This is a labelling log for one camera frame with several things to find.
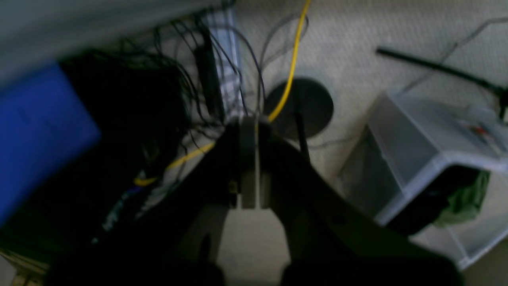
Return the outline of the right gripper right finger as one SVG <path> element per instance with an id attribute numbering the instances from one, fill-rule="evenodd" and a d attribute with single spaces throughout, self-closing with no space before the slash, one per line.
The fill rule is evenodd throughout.
<path id="1" fill-rule="evenodd" d="M 450 259 L 378 226 L 350 206 L 267 122 L 258 123 L 260 205 L 285 232 L 282 286 L 462 286 Z"/>

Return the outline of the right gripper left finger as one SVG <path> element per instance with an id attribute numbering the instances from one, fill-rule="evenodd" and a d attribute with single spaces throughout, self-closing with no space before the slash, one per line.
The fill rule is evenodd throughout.
<path id="1" fill-rule="evenodd" d="M 240 124 L 227 125 L 176 189 L 135 222 L 52 266 L 46 286 L 224 286 L 214 262 L 230 210 Z"/>

